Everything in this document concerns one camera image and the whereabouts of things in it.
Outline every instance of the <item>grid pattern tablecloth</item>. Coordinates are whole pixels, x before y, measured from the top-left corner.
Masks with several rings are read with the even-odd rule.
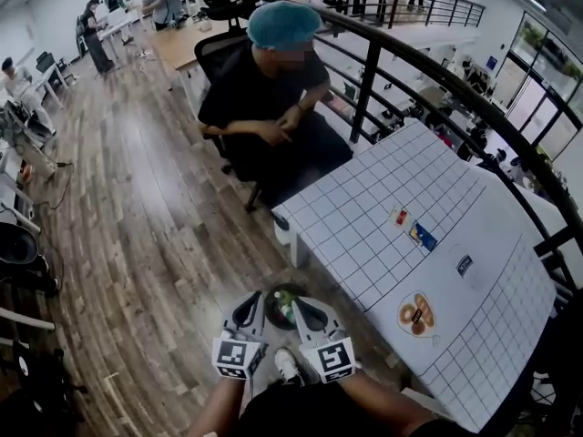
[[[555,297],[505,198],[423,124],[409,120],[275,209],[472,432],[486,424],[524,369]],[[433,252],[389,222],[395,206],[439,241]],[[460,250],[475,261],[473,282],[455,272]],[[435,334],[424,339],[397,321],[416,292],[427,297],[437,320]]]
[[[406,208],[439,241],[484,188],[467,163],[415,120],[275,211],[369,310],[429,254],[388,221],[393,207]]]

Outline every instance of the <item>white sneaker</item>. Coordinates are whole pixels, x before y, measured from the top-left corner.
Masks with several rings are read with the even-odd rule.
[[[303,377],[298,369],[298,362],[293,353],[287,348],[279,348],[275,351],[275,367],[280,372],[283,379],[289,382],[294,377],[300,378],[300,385],[303,387]]]

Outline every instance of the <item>blue hair cap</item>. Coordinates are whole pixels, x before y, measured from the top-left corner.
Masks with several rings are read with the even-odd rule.
[[[259,48],[293,50],[310,42],[322,25],[320,15],[310,7],[291,2],[274,2],[257,8],[249,18],[247,35]]]

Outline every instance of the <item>black railing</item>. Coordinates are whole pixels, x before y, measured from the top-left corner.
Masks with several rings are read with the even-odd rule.
[[[394,113],[394,115],[397,117],[396,127],[399,127],[399,121],[402,124],[403,117],[408,115],[406,112],[401,111],[399,108],[392,105],[388,100],[373,90],[373,81],[375,77],[381,76],[382,78],[389,81],[389,83],[392,83],[393,86],[406,93],[418,106],[421,106],[428,112],[439,116],[441,121],[456,136],[461,138],[472,149],[476,156],[482,158],[484,162],[493,170],[493,172],[504,183],[510,193],[522,206],[524,211],[528,214],[540,232],[543,242],[537,246],[537,254],[542,257],[543,255],[550,252],[550,256],[545,259],[545,262],[547,265],[550,264],[549,267],[552,267],[552,269],[561,269],[564,278],[558,277],[555,273],[552,273],[551,275],[553,276],[553,279],[561,283],[570,292],[574,292],[577,289],[576,284],[558,248],[565,244],[567,241],[574,239],[581,253],[583,254],[583,221],[579,217],[570,195],[563,188],[560,181],[554,175],[553,171],[549,168],[547,163],[539,156],[536,150],[528,144],[523,136],[508,122],[508,120],[500,113],[500,111],[493,107],[484,98],[479,96],[473,89],[469,87],[467,83],[437,64],[433,59],[401,42],[400,40],[389,36],[383,30],[367,24],[363,24],[362,22],[347,17],[338,11],[327,9],[321,7],[320,5],[311,5],[305,2],[298,2],[298,0],[288,1],[308,5],[317,11],[333,34],[337,34],[342,31],[349,31],[359,37],[362,37],[369,43],[366,58],[363,58],[350,52],[346,48],[337,46],[329,40],[330,37],[326,38],[322,37],[322,35],[316,36],[316,40],[318,42],[324,43],[330,48],[339,51],[340,53],[350,57],[364,67],[361,79],[357,80],[352,76],[344,73],[341,69],[338,69],[327,63],[325,64],[329,69],[331,69],[331,71],[341,76],[349,83],[353,84],[355,88],[360,89],[360,94],[357,100],[349,98],[340,92],[340,90],[337,88],[332,89],[332,92],[337,97],[342,99],[347,104],[347,106],[353,108],[353,114],[351,116],[346,115],[346,113],[338,110],[338,108],[332,103],[325,104],[328,108],[331,109],[332,112],[337,114],[339,118],[341,118],[350,126],[352,129],[350,135],[351,141],[356,142],[358,141],[359,137],[362,136],[369,142],[374,142],[373,135],[370,132],[363,130],[363,122],[365,119],[371,121],[371,123],[375,125],[379,131],[383,132],[385,136],[394,131],[393,127],[388,127],[384,122],[374,117],[367,110],[370,98],[373,98],[382,106],[386,107],[387,110]],[[379,57],[383,50],[386,50],[392,53],[394,56],[401,58],[410,66],[416,68],[434,80],[441,86],[442,89],[449,92],[452,97],[457,98],[461,104],[467,106],[469,110],[471,110],[475,115],[486,122],[501,138],[503,138],[506,143],[517,153],[517,155],[521,157],[523,164],[525,164],[525,166],[533,173],[537,179],[537,182],[544,188],[549,198],[556,205],[558,211],[567,223],[567,229],[561,230],[557,235],[550,236],[538,214],[532,209],[523,194],[517,189],[515,184],[508,178],[508,176],[500,169],[497,162],[493,160],[491,156],[489,156],[480,146],[478,146],[477,143],[461,127],[454,123],[449,117],[445,116],[442,111],[440,111],[434,104],[432,104],[432,102],[425,99],[414,89],[410,88],[406,83],[391,75],[390,73],[387,73],[378,66]]]
[[[485,8],[468,0],[323,0],[349,17],[389,28],[398,24],[464,25],[478,27]]]

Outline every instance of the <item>wooden floor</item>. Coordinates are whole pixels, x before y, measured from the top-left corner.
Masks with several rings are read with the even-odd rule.
[[[35,351],[65,350],[74,380],[90,392],[77,396],[84,434],[179,436],[218,379],[210,352],[222,310],[250,290],[293,280],[337,309],[365,369],[397,388],[406,368],[360,311],[316,262],[292,267],[264,208],[245,213],[250,188],[221,173],[178,79],[169,92],[155,62],[137,59],[135,47],[118,50],[126,63],[118,71],[95,79],[86,56],[73,66],[77,83],[58,92],[65,110],[49,102],[58,136],[47,153],[75,167],[28,190],[54,205],[72,173],[61,206],[37,212],[41,246],[63,289],[51,300],[0,289],[0,305],[52,320],[56,332],[2,320],[0,336],[28,340]],[[193,83],[202,92],[200,70]],[[255,394],[277,376],[275,349],[299,342],[269,323],[265,334],[271,355],[256,373]],[[15,376],[0,384],[0,399],[17,387]]]

